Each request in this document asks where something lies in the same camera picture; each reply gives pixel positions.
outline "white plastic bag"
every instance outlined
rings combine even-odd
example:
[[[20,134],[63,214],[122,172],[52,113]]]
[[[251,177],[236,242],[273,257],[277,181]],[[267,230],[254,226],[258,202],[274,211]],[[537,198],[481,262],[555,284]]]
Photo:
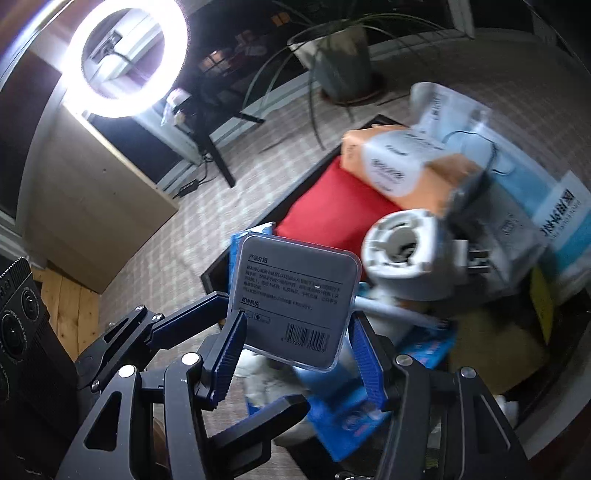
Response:
[[[581,181],[568,172],[557,182],[523,150],[488,126],[490,108],[461,93],[436,83],[416,83],[411,89],[410,106],[413,128],[486,168],[489,178],[550,236],[540,265],[552,286],[554,301],[560,304],[580,291],[591,278],[591,194]],[[532,144],[540,158],[549,164],[559,162],[518,127],[511,129]],[[561,203],[565,192],[574,196],[572,204]]]

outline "patterned rug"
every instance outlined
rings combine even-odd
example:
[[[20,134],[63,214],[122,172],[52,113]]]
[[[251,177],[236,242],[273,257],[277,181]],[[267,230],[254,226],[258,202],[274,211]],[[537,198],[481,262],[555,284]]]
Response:
[[[222,149],[237,184],[228,188],[216,167],[216,178],[180,200],[180,209],[131,258],[100,301],[100,324],[118,320],[137,304],[172,314],[204,294],[199,275],[240,231],[271,205],[329,149],[344,132],[382,113],[409,123],[408,93],[415,82],[441,83],[503,114],[492,125],[536,158],[555,178],[566,171],[591,186],[590,90],[579,72],[546,47],[526,42],[462,40],[403,54],[375,63],[388,79],[389,92],[375,103],[345,109],[314,98],[320,136],[315,140],[306,96],[271,112],[267,122],[251,128]],[[555,153],[558,164],[543,158],[544,149]],[[215,327],[179,346],[161,351],[152,366],[163,367],[182,353],[195,351]],[[156,409],[161,417],[161,408]],[[246,416],[242,387],[232,383],[228,399],[216,412],[207,413],[213,434]],[[304,478],[287,452],[274,446],[271,460],[241,478]]]

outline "clear plastic case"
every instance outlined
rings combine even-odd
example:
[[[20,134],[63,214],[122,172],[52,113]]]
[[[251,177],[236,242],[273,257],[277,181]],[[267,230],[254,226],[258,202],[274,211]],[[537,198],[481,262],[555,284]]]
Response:
[[[361,271],[351,252],[252,233],[241,240],[228,313],[246,312],[249,350],[326,372],[336,365]]]

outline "black wire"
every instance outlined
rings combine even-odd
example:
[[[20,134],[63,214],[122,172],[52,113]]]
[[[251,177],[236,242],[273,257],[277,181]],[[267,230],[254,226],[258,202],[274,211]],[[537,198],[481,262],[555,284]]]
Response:
[[[146,82],[150,79],[150,77],[148,77],[142,70],[140,70],[139,68],[137,68],[135,66],[135,63],[133,62],[133,60],[131,60],[128,56],[123,55],[122,53],[119,53],[118,51],[115,50],[111,50],[109,49],[107,51],[107,55],[115,55],[116,57],[119,57],[122,60],[125,60],[129,67],[135,71],[140,77],[142,77]]]
[[[180,196],[184,196],[184,195],[186,195],[186,194],[189,194],[189,193],[196,192],[196,191],[197,191],[197,189],[198,189],[198,188],[199,188],[201,185],[205,185],[206,183],[209,183],[210,181],[212,181],[212,180],[215,180],[215,179],[217,178],[217,175],[215,175],[215,176],[213,176],[211,179],[209,179],[209,180],[206,180],[206,179],[207,179],[207,164],[208,164],[208,163],[213,163],[213,160],[208,160],[208,159],[207,159],[207,157],[204,155],[204,156],[203,156],[203,161],[202,161],[202,162],[201,162],[201,163],[200,163],[200,164],[197,166],[197,168],[199,168],[201,165],[205,165],[205,173],[204,173],[204,175],[203,175],[203,178],[202,178],[202,179],[195,179],[195,180],[192,180],[192,181],[190,181],[190,182],[186,183],[185,185],[183,185],[182,187],[180,187],[180,188],[179,188],[179,190],[178,190],[178,192],[177,192],[177,194],[176,194],[176,195],[173,197],[173,199],[175,199],[175,198],[177,198],[177,197],[180,197]],[[191,187],[193,187],[193,186],[195,186],[195,188],[194,188],[194,189],[192,189],[192,190],[190,190],[189,192],[187,192],[187,193],[185,193],[185,194],[181,195],[181,194],[183,193],[183,191],[184,191],[184,190],[190,189],[190,188],[191,188]]]
[[[499,153],[499,149],[496,146],[496,143],[494,143],[492,140],[483,137],[481,134],[477,133],[477,132],[467,132],[465,130],[455,130],[453,132],[449,132],[445,137],[443,137],[443,140],[441,141],[442,144],[447,144],[447,141],[454,136],[455,134],[468,134],[468,135],[478,135],[480,138],[483,138],[484,140],[486,140],[487,142],[490,142],[492,145],[492,150],[491,150],[491,157],[488,159],[488,162],[486,162],[486,167],[485,167],[485,172],[488,172],[493,161],[496,159],[496,155],[497,153]],[[498,170],[491,170],[493,173],[498,173],[499,175],[504,175],[503,172],[498,171]]]

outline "barcode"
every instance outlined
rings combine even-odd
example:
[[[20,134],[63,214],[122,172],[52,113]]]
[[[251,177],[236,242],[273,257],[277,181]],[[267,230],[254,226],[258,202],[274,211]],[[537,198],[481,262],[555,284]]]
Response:
[[[318,330],[312,330],[294,325],[293,323],[288,323],[284,340],[287,343],[291,343],[295,346],[302,346],[308,350],[324,352],[329,337],[330,335],[326,332],[319,332]]]

